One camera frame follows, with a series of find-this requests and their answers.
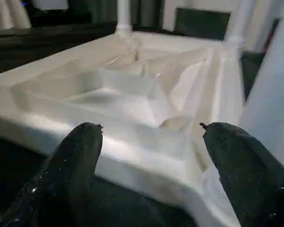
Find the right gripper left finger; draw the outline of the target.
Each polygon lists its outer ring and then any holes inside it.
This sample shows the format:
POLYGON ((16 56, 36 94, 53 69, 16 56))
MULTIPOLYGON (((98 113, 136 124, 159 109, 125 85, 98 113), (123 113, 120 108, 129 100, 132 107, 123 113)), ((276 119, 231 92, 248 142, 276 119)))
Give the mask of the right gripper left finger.
POLYGON ((102 126, 84 122, 59 143, 25 183, 0 227, 87 227, 91 186, 102 149, 102 126))

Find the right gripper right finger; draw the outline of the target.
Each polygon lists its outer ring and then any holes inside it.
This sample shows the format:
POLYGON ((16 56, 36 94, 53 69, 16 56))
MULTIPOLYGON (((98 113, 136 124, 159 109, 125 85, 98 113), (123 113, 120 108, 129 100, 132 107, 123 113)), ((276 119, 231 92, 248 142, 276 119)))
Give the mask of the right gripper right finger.
POLYGON ((284 227, 284 166, 255 137, 226 122, 201 123, 220 182, 243 227, 284 227))

